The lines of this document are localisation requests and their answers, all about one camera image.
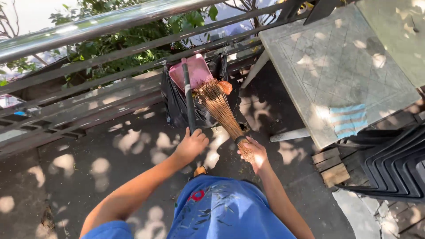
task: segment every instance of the stainless steel handrail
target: stainless steel handrail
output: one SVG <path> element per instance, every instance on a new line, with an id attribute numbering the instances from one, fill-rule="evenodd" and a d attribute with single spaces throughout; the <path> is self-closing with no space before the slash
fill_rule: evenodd
<path id="1" fill-rule="evenodd" d="M 135 6 L 106 12 L 0 42 L 0 63 L 42 51 L 82 42 L 164 17 L 223 2 L 224 0 L 147 0 Z"/>

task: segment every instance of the broom bristles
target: broom bristles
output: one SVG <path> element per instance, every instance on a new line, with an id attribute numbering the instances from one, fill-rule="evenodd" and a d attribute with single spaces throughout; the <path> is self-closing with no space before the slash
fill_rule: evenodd
<path id="1" fill-rule="evenodd" d="M 204 82 L 199 88 L 195 89 L 195 93 L 199 102 L 210 112 L 212 117 L 220 122 L 233 140 L 243 135 L 242 129 L 230 110 L 223 88 L 217 79 Z M 238 143 L 241 155 L 247 162 L 253 162 L 252 150 L 246 148 L 244 143 L 249 143 L 249 141 L 243 139 Z"/>

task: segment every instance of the blue striped cloth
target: blue striped cloth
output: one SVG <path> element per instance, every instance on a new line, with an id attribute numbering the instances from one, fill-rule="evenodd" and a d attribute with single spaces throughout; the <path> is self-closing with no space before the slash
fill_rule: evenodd
<path id="1" fill-rule="evenodd" d="M 365 104 L 329 108 L 329 112 L 338 139 L 357 135 L 357 132 L 368 126 Z"/>

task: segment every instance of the hand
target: hand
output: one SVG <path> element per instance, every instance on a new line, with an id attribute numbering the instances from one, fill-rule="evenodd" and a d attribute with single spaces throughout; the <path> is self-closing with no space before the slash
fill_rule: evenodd
<path id="1" fill-rule="evenodd" d="M 262 171 L 271 168 L 264 146 L 251 137 L 246 137 L 246 139 L 250 142 L 250 144 L 244 143 L 244 146 L 251 149 L 254 154 L 254 162 L 251 163 L 254 173 L 261 174 Z"/>
<path id="2" fill-rule="evenodd" d="M 193 134 L 190 135 L 189 127 L 187 127 L 184 139 L 177 146 L 173 154 L 178 161 L 184 163 L 186 166 L 205 149 L 209 142 L 207 136 L 202 133 L 200 128 L 196 129 Z"/>

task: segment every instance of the orange plastic bag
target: orange plastic bag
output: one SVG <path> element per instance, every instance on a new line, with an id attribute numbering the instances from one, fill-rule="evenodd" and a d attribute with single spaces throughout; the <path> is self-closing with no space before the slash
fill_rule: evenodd
<path id="1" fill-rule="evenodd" d="M 232 84 L 230 84 L 228 81 L 220 81 L 219 84 L 223 88 L 223 91 L 226 95 L 230 95 L 230 93 L 233 90 Z"/>

